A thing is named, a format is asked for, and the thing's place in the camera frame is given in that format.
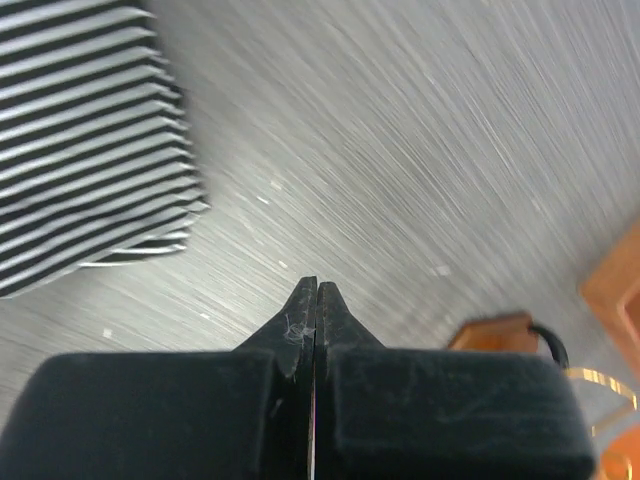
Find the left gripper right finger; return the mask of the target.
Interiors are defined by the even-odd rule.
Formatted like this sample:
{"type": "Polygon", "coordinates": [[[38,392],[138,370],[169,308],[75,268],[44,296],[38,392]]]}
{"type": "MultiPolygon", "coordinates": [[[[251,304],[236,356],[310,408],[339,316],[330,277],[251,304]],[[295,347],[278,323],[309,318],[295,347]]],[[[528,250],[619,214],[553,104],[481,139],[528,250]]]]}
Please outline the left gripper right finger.
{"type": "Polygon", "coordinates": [[[467,323],[545,343],[548,355],[493,345],[395,349],[321,284],[315,334],[318,479],[587,479],[592,441],[569,357],[546,326],[518,315],[467,323]]]}

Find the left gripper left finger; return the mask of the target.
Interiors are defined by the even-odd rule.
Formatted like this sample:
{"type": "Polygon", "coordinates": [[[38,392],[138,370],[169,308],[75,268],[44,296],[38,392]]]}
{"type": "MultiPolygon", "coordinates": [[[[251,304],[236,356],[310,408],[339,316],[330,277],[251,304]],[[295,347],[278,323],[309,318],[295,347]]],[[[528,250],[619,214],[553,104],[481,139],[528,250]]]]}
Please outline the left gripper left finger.
{"type": "Polygon", "coordinates": [[[5,479],[307,479],[317,281],[237,348],[44,361],[1,434],[5,479]]]}

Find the gold wire wine glass rack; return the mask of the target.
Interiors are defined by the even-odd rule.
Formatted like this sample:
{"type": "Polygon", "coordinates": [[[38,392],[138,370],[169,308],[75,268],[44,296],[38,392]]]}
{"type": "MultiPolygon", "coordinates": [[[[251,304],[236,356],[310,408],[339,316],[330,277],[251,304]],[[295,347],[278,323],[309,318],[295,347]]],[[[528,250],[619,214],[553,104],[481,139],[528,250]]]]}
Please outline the gold wire wine glass rack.
{"type": "MultiPolygon", "coordinates": [[[[589,427],[596,438],[607,428],[636,412],[639,396],[618,379],[586,367],[572,366],[564,343],[550,328],[534,320],[525,311],[502,314],[464,323],[454,334],[447,348],[458,351],[538,352],[543,340],[553,360],[573,380],[604,387],[624,399],[618,408],[602,416],[589,427]]],[[[618,435],[599,455],[597,479],[637,479],[639,477],[639,427],[634,426],[618,435]]]]}

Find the wooden compartment tray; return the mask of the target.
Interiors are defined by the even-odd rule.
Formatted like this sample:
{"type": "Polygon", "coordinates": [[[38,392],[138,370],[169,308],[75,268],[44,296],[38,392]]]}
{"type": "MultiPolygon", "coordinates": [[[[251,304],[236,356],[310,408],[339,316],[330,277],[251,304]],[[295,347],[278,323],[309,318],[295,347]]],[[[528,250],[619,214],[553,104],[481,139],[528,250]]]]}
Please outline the wooden compartment tray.
{"type": "Polygon", "coordinates": [[[580,293],[639,378],[639,220],[581,284],[580,293]]]}

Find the striped black white cloth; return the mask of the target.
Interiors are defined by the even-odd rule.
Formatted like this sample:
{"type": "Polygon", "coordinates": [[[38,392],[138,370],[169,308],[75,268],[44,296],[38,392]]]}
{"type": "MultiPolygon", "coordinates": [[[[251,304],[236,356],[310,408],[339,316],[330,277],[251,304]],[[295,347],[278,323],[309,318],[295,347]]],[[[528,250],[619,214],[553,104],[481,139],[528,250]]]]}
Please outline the striped black white cloth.
{"type": "Polygon", "coordinates": [[[1,5],[1,294],[184,250],[208,199],[146,1],[1,5]]]}

